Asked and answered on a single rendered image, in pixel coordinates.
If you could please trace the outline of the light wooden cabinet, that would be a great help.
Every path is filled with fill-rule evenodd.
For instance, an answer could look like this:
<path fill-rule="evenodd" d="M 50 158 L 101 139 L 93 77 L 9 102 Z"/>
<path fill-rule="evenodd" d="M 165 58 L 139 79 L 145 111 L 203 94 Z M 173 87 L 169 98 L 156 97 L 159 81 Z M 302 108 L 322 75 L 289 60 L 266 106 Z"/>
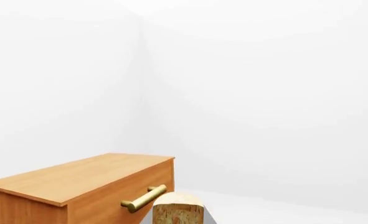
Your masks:
<path fill-rule="evenodd" d="M 174 190 L 170 156 L 108 153 L 0 179 L 0 224 L 151 224 L 149 186 Z"/>

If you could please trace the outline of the light wooden block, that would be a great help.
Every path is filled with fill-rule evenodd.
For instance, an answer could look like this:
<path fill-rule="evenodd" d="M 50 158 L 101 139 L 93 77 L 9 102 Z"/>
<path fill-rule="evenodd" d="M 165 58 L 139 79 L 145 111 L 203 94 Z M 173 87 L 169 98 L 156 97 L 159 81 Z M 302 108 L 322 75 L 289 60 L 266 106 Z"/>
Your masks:
<path fill-rule="evenodd" d="M 204 210 L 196 196 L 169 192 L 154 201 L 152 224 L 204 224 Z"/>

